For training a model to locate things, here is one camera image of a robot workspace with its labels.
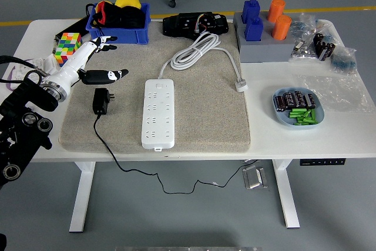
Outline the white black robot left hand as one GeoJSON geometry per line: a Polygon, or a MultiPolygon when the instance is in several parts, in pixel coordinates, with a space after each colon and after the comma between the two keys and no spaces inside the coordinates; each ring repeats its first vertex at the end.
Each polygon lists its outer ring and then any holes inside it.
{"type": "Polygon", "coordinates": [[[116,46],[108,43],[115,40],[117,40],[115,36],[101,36],[83,43],[57,73],[49,75],[43,80],[41,87],[59,93],[60,96],[68,96],[72,85],[78,80],[87,85],[104,85],[123,78],[129,73],[127,69],[119,71],[84,70],[86,63],[94,53],[115,50],[116,46]]]}

